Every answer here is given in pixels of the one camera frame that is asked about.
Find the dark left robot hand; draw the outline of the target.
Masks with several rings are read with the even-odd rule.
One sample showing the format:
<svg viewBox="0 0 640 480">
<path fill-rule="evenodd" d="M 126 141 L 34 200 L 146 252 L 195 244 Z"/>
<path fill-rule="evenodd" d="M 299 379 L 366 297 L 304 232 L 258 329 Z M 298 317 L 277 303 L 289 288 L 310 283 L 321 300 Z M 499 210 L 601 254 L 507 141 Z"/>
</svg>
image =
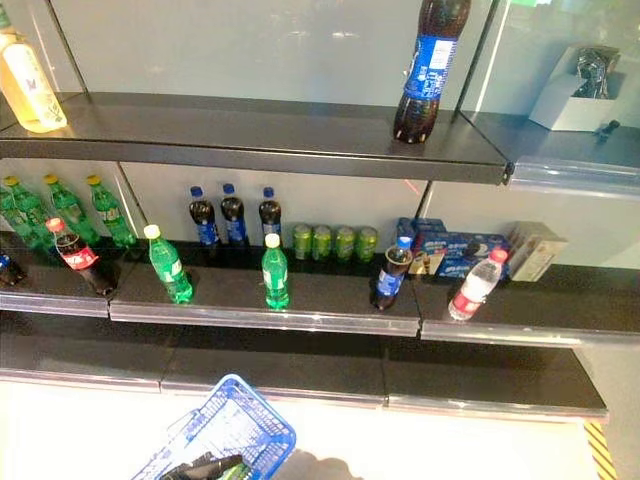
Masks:
<svg viewBox="0 0 640 480">
<path fill-rule="evenodd" d="M 162 480 L 178 479 L 218 479 L 234 467 L 243 465 L 239 454 L 215 459 L 210 452 L 203 454 L 191 463 L 182 463 L 160 476 Z"/>
</svg>

